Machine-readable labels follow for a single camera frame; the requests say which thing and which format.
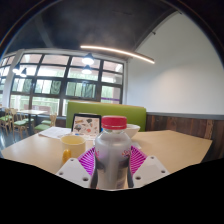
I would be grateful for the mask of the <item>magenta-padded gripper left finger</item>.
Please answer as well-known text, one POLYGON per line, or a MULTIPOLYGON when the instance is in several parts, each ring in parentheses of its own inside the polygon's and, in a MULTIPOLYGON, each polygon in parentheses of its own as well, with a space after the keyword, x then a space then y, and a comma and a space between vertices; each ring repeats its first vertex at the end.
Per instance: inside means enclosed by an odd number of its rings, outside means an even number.
POLYGON ((91 148, 78 158, 69 158, 56 175, 81 187, 95 189, 97 174, 94 151, 95 148, 91 148))

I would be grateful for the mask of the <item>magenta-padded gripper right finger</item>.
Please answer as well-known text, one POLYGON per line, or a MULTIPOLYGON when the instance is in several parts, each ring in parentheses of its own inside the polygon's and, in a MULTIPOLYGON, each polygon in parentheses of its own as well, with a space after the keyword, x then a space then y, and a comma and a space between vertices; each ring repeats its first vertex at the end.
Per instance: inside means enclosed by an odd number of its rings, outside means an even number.
POLYGON ((127 183, 129 188, 140 188, 169 175, 156 156, 147 156, 135 146, 131 147, 127 183))

